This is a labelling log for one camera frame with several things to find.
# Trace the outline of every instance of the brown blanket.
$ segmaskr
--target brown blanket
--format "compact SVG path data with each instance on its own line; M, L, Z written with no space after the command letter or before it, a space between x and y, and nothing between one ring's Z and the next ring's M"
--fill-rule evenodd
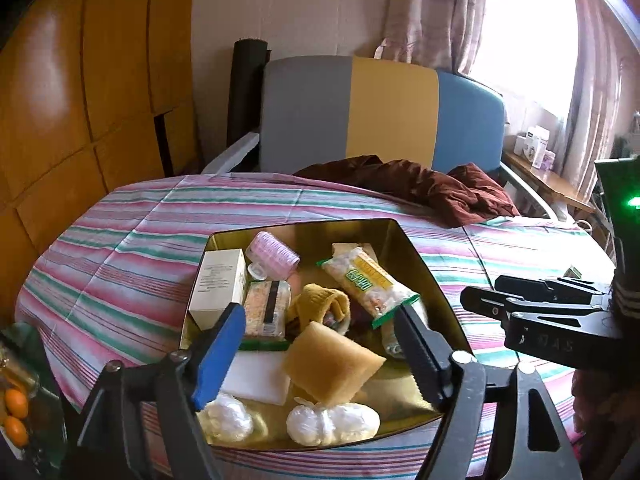
M475 164L444 174L410 160L383 164L376 155L362 155L314 164L296 176L362 187L426 205L447 227L519 215L504 189Z

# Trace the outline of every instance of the wooden side table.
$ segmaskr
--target wooden side table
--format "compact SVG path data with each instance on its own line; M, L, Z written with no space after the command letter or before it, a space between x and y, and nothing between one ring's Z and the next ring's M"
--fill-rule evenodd
M523 178L538 186L540 196L556 211L558 218L564 215L570 217L567 206L593 213L595 209L590 205L590 196L580 195L574 186L553 171L536 170L524 157L513 152L502 152L502 161L513 170L518 170Z

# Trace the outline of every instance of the wooden wardrobe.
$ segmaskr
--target wooden wardrobe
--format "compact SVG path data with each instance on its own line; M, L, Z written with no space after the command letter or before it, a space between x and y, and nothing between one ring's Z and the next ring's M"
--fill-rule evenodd
M35 0L0 50L0 323L116 187L198 166L191 0Z

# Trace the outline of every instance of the small carton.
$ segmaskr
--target small carton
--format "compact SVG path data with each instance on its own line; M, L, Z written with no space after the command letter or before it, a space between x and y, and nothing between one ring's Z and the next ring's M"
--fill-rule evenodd
M244 301L246 267L241 249L206 251L188 310L200 330L215 325L226 306Z

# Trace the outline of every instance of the pink hair roller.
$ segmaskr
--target pink hair roller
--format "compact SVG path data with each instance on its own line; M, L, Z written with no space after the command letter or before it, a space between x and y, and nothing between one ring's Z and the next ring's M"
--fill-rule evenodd
M300 261L294 251L267 231L260 231L245 251L247 267L256 280L286 280Z

